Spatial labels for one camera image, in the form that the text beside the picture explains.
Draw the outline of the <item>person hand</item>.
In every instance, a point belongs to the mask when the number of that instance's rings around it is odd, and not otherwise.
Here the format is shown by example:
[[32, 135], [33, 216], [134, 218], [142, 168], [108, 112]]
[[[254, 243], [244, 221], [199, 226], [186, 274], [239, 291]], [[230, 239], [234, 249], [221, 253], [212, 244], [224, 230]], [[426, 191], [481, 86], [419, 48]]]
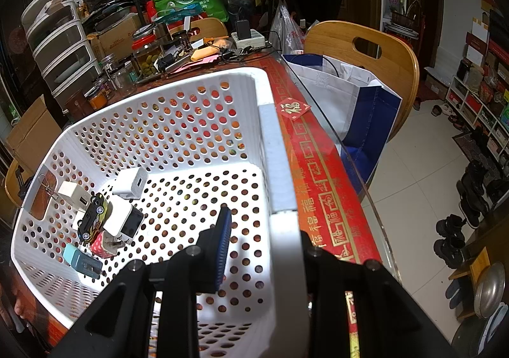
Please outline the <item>person hand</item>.
[[10, 278], [10, 292], [15, 299], [13, 309], [16, 315], [35, 324], [37, 320], [36, 299], [17, 273]]

